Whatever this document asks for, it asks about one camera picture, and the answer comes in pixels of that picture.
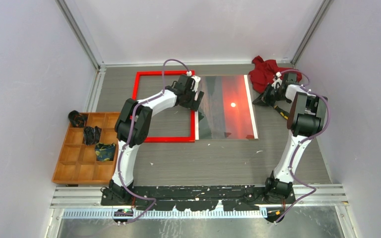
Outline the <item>sunset photo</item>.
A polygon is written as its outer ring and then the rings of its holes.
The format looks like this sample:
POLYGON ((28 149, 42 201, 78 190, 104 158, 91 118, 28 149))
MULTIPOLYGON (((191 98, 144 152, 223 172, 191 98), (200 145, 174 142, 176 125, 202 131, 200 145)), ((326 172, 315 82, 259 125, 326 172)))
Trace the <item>sunset photo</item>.
POLYGON ((207 75, 200 78, 198 91, 204 95, 195 113, 195 138, 258 139, 249 76, 207 75))

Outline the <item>red picture frame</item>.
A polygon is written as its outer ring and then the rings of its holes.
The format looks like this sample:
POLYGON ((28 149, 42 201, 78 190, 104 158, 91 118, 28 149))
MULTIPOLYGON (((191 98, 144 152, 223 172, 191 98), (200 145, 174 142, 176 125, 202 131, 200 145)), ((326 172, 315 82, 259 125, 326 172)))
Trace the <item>red picture frame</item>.
MULTIPOLYGON (((135 75, 135 82, 132 91, 132 99, 137 99, 139 89, 139 81, 144 76, 161 76, 161 71, 138 71, 135 75)), ((147 137, 145 142, 148 143, 194 143, 195 142, 195 111, 190 110, 190 134, 189 136, 173 136, 173 137, 147 137)))

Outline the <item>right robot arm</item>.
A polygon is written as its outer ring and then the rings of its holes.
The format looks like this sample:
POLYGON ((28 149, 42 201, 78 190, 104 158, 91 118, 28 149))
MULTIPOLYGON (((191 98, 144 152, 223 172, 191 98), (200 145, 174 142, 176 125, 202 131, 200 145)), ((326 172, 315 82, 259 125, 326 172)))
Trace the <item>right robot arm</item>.
POLYGON ((295 172, 311 141, 327 129, 328 98, 297 82, 299 71, 276 72, 273 82, 254 104, 274 108, 286 119, 289 137, 281 159, 265 181, 263 197, 269 203, 285 201, 293 191, 295 172))

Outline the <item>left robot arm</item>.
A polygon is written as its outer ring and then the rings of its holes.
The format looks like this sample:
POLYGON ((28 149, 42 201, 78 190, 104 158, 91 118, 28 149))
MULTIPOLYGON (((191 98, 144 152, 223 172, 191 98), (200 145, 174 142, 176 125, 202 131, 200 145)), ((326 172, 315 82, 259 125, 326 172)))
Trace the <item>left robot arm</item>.
POLYGON ((127 205, 137 194, 132 192, 133 169, 137 152, 146 140, 152 117, 163 110, 181 106, 192 111, 199 108, 204 93, 199 91, 201 78, 190 71, 155 95, 127 99, 115 124, 118 139, 117 164, 109 182, 109 191, 120 205, 127 205))

